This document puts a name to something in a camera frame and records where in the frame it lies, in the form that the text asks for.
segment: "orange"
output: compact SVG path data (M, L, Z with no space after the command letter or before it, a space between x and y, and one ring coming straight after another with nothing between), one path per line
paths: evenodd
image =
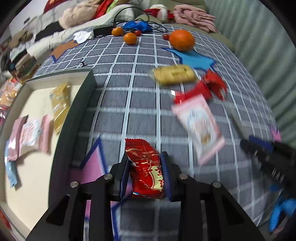
M135 44L137 42L137 36L134 33L127 33L123 36L123 41L128 45Z
M179 51L189 51L193 49L194 37L186 30L178 29L170 34L169 41L173 48Z
M112 29L111 34L115 37L120 36L123 34L123 29L121 27L114 28Z

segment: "blue star shape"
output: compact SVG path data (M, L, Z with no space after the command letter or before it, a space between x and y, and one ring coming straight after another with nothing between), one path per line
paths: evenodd
M167 51L172 52L174 55L178 56L181 64L188 65L194 69L202 69L207 71L212 69L212 65L215 64L215 61L210 57L203 56L194 50L180 52L175 49L163 48Z

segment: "metal screw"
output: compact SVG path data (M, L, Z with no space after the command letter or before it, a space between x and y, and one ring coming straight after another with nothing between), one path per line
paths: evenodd
M110 173L107 173L104 175L104 179L106 179L106 180L109 180L111 178L112 178L112 174L110 174Z
M181 178L182 180L185 180L185 179L188 178L188 175L187 175L187 174L184 174L184 173L181 173L181 174L179 175L179 178Z
M79 185L79 183L76 182L76 181L74 181L74 182L71 182L70 187L75 188L75 187L77 187L78 185Z
M213 187L220 188L221 187L221 183L220 182L213 182Z

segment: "yellow snack bag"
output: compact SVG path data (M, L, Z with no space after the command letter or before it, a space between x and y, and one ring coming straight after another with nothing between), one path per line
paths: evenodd
M70 108L67 84L55 88L50 92L49 97L54 112L54 133L58 135Z
M188 65L173 65L152 70L154 78L161 85L193 82L197 79L195 72Z

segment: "pink cloth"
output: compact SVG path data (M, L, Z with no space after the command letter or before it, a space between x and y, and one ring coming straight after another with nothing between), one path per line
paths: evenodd
M193 26L207 33L217 32L214 24L216 17L207 14L206 11L200 8L186 4L176 5L174 7L174 17L176 23Z

